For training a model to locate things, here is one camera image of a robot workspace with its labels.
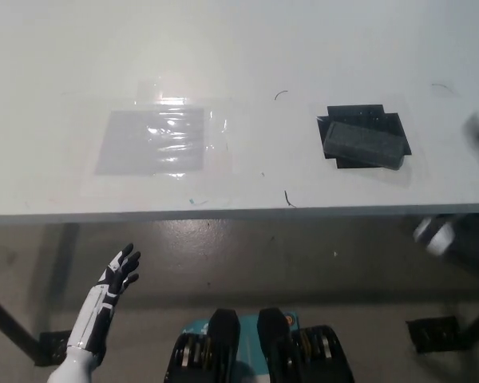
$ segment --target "teal box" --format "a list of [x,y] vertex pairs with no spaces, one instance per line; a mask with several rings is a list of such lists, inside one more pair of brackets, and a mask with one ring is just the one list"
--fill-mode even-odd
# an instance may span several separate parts
[[[299,328],[295,312],[286,312],[290,330]],[[234,368],[233,383],[263,383],[269,381],[268,367],[257,335],[257,315],[239,317],[241,334]],[[198,320],[185,326],[183,333],[206,334],[209,319]]]

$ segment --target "white table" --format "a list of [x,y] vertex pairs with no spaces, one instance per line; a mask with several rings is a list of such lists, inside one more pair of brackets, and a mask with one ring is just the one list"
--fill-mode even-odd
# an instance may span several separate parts
[[[479,211],[479,0],[57,3],[0,2],[0,223]],[[325,160],[316,116],[380,103],[402,168]],[[197,169],[96,171],[111,112],[167,106]]]

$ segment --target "gray sponge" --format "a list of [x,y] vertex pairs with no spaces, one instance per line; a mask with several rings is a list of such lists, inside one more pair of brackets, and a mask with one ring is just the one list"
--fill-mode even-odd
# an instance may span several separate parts
[[385,132],[332,122],[323,150],[331,156],[398,170],[405,155],[405,140]]

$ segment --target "black metal frame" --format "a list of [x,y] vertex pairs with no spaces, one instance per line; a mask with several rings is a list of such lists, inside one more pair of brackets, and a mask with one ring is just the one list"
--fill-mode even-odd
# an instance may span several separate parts
[[417,353],[466,351],[479,342],[479,316],[464,330],[454,316],[418,319],[407,325]]
[[35,339],[0,305],[0,331],[40,367],[60,365],[71,331],[41,333]]

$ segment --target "robotic hand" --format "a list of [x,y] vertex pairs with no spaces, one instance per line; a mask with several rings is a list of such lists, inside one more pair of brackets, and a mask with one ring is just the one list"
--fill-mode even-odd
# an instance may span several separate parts
[[106,352],[106,336],[121,294],[138,279],[131,274],[139,265],[140,252],[130,255],[130,243],[110,262],[90,289],[68,340],[64,362],[50,375],[48,383],[90,383],[92,372]]

